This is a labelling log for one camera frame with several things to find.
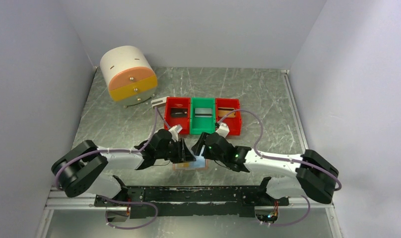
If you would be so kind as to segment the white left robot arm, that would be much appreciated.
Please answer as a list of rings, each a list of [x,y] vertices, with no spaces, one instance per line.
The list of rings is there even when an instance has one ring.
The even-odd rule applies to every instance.
[[[51,171],[56,187],[67,197],[88,192],[121,206],[128,198],[127,187],[118,176],[109,176],[106,171],[143,170],[153,166],[156,160],[179,164],[195,161],[196,157],[178,133],[160,129],[131,149],[110,149],[96,146],[91,140],[83,141],[58,159]]]

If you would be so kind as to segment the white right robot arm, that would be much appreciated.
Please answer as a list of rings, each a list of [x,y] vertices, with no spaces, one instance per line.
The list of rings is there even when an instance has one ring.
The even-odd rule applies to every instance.
[[[191,151],[220,161],[235,172],[264,173],[267,184],[258,192],[263,205],[293,196],[307,196],[322,204],[333,201],[338,169],[314,150],[291,155],[255,151],[248,146],[234,146],[216,132],[204,132]]]

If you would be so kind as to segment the tan leather card holder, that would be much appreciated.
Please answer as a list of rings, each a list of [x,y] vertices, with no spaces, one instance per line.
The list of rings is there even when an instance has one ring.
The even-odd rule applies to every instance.
[[[208,168],[208,162],[205,158],[201,157],[191,162],[184,162],[173,164],[173,170],[205,170]]]

